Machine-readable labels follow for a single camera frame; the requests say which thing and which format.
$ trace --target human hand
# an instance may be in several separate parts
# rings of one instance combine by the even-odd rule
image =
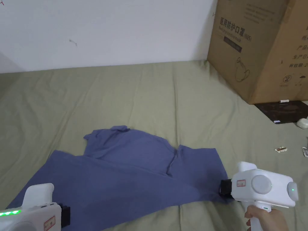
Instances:
[[[271,212],[267,212],[264,209],[257,208],[250,205],[247,207],[245,218],[249,218],[246,225],[250,225],[250,218],[256,217],[259,219],[263,231],[289,231],[286,219],[283,213],[277,209],[272,209]]]

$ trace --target paper scrap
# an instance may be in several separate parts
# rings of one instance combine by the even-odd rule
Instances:
[[[280,152],[286,152],[288,149],[286,147],[280,147],[280,148],[276,148],[275,151],[280,153]]]

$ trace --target red label sticker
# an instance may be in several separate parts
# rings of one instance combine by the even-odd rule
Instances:
[[[55,224],[56,224],[56,217],[53,216],[52,218],[50,218],[48,221],[44,223],[44,231],[49,230]]]
[[[236,186],[237,187],[244,187],[244,186],[246,186],[246,180],[238,180],[236,182]]]

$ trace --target round button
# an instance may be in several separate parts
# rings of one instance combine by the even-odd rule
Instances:
[[[252,188],[259,194],[268,194],[272,190],[272,182],[264,175],[257,175],[251,181]]]

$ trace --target green led light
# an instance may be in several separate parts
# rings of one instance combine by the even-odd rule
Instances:
[[[19,213],[21,213],[21,210],[9,211],[9,212],[5,212],[5,213],[0,213],[0,217],[15,215],[15,214],[19,214]]]

